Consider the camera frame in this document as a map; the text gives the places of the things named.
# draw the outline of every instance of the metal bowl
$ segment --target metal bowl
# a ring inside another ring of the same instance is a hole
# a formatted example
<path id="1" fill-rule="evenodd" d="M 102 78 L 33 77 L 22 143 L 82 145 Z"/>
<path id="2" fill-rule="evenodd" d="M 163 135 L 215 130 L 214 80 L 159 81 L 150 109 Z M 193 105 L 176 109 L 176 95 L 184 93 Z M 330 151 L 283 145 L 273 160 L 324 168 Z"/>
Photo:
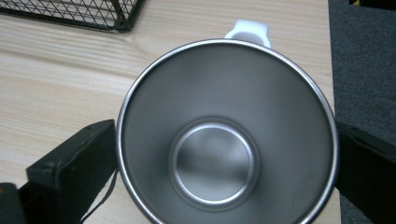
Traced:
<path id="1" fill-rule="evenodd" d="M 155 223 L 310 222 L 337 169 L 332 111 L 271 49 L 205 40 L 134 83 L 117 130 L 120 171 Z"/>

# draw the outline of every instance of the dark gray floor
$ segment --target dark gray floor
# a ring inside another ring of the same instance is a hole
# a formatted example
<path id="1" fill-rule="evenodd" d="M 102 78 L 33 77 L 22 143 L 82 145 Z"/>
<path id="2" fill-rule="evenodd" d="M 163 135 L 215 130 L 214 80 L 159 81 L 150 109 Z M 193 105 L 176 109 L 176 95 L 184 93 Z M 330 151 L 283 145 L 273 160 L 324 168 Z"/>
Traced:
<path id="1" fill-rule="evenodd" d="M 335 117 L 396 145 L 396 11 L 329 0 Z M 343 224 L 372 223 L 341 196 Z"/>

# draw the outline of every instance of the gray carpet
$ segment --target gray carpet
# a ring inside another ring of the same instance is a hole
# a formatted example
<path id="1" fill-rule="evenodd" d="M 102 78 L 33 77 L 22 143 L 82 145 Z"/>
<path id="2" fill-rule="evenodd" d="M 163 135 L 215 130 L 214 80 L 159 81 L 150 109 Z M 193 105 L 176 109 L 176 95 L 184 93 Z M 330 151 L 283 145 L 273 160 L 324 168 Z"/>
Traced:
<path id="1" fill-rule="evenodd" d="M 335 117 L 396 145 L 396 11 L 329 0 Z M 343 224 L 372 223 L 341 196 Z"/>

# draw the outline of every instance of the wood grain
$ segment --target wood grain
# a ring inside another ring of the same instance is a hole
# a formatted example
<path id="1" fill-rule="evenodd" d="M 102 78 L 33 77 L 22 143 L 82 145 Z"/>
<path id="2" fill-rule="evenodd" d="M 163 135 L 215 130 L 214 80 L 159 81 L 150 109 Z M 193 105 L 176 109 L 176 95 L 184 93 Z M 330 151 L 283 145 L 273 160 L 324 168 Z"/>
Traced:
<path id="1" fill-rule="evenodd" d="M 0 15 L 0 181 L 20 187 L 25 168 L 86 125 L 117 119 L 125 93 L 155 59 L 223 37 L 238 19 L 265 22 L 273 49 L 299 64 L 331 107 L 327 1 L 147 0 L 135 28 L 106 34 Z M 340 223 L 335 190 L 317 223 Z M 87 223 L 149 223 L 121 179 Z"/>

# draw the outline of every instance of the light wood surface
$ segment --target light wood surface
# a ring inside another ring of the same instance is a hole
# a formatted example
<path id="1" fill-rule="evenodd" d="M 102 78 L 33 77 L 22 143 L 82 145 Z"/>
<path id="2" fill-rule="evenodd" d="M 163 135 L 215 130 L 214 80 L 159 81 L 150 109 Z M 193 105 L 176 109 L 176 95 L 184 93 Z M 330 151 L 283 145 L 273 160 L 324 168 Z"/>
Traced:
<path id="1" fill-rule="evenodd" d="M 223 37 L 238 19 L 266 23 L 273 49 L 299 64 L 333 107 L 327 4 L 147 0 L 126 34 L 0 15 L 0 182 L 21 187 L 25 169 L 62 141 L 86 125 L 117 119 L 126 92 L 155 59 L 180 45 Z M 119 177 L 87 223 L 148 221 Z M 316 223 L 340 223 L 337 190 Z"/>

